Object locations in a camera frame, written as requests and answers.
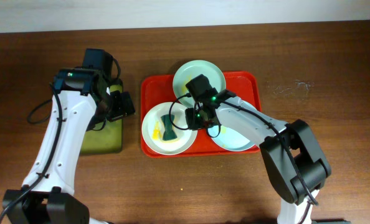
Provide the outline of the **light blue plate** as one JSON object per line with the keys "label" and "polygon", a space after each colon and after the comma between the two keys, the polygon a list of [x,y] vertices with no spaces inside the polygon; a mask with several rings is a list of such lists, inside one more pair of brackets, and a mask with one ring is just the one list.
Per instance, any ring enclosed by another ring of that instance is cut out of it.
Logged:
{"label": "light blue plate", "polygon": [[254,142],[250,141],[237,131],[223,125],[208,128],[207,135],[216,145],[227,151],[246,151],[255,146]]}

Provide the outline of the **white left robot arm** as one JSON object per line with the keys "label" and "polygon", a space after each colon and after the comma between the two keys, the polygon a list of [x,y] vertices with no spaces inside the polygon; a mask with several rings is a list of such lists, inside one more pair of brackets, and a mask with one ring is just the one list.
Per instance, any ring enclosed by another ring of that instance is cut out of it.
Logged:
{"label": "white left robot arm", "polygon": [[0,223],[98,223],[74,197],[78,158],[87,131],[135,112],[122,81],[102,69],[62,69],[50,83],[52,109],[39,153],[19,190],[7,190]]}

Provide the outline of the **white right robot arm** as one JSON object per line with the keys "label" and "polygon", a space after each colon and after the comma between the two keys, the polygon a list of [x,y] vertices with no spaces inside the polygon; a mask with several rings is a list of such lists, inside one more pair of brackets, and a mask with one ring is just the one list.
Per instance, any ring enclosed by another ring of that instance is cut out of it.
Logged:
{"label": "white right robot arm", "polygon": [[191,130],[213,126],[233,129],[259,147],[272,187],[281,198],[278,223],[311,223],[316,196],[331,167],[309,125],[273,119],[224,90],[200,95],[202,106],[185,112]]}

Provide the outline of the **yellow green sponge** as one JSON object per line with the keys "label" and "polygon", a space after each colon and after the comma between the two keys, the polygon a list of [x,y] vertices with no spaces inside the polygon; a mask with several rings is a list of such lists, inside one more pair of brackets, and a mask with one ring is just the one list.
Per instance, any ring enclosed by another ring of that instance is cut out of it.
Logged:
{"label": "yellow green sponge", "polygon": [[171,123],[174,121],[174,115],[166,114],[161,117],[161,121],[164,126],[164,133],[162,136],[163,141],[172,141],[177,139],[177,134],[173,130],[173,124]]}

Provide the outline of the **green plate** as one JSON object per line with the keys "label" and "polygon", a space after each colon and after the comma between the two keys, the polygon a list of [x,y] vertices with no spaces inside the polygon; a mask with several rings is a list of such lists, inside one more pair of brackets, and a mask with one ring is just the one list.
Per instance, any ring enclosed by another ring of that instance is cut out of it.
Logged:
{"label": "green plate", "polygon": [[173,91],[176,98],[189,93],[186,84],[200,74],[209,79],[209,83],[218,93],[226,89],[224,74],[216,65],[205,60],[192,60],[182,65],[174,75]]}

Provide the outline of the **white plate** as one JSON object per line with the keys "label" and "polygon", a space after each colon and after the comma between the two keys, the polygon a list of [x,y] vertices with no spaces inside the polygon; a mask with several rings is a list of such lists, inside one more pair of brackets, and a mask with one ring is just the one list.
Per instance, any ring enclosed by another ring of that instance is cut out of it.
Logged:
{"label": "white plate", "polygon": [[180,154],[189,149],[197,137],[197,131],[180,130],[173,126],[178,138],[172,141],[162,140],[164,126],[161,117],[169,114],[171,105],[171,102],[165,102],[154,106],[146,113],[141,125],[144,142],[158,155],[173,156]]}

